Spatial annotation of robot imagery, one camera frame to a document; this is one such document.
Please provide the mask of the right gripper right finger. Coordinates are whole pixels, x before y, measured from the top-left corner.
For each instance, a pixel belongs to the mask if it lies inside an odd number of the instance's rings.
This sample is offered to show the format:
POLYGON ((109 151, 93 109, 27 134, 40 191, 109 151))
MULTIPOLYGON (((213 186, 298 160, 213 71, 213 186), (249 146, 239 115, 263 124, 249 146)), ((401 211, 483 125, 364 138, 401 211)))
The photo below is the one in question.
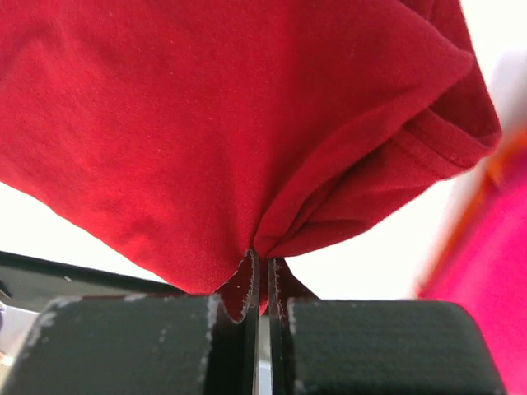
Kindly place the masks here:
POLYGON ((483 335, 457 304, 320 300, 268 263, 275 394, 503 394, 483 335))

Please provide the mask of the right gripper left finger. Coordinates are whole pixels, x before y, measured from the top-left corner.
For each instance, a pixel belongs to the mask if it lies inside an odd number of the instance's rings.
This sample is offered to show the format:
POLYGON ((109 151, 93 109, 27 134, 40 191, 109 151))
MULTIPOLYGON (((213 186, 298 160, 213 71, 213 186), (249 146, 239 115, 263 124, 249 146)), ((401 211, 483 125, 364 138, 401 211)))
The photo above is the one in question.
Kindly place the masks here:
POLYGON ((58 295, 4 304, 37 316, 4 394, 256 394, 259 258, 246 252, 241 302, 211 295, 58 295))

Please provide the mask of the dark red t shirt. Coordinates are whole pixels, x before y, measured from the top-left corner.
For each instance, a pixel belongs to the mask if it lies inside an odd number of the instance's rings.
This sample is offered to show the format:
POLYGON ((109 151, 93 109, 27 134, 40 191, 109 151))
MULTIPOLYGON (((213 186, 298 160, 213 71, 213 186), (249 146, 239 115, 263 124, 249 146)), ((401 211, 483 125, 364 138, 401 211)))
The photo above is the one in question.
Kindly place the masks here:
POLYGON ((1 4, 1 180, 189 293, 359 235, 500 135, 456 1, 1 4))

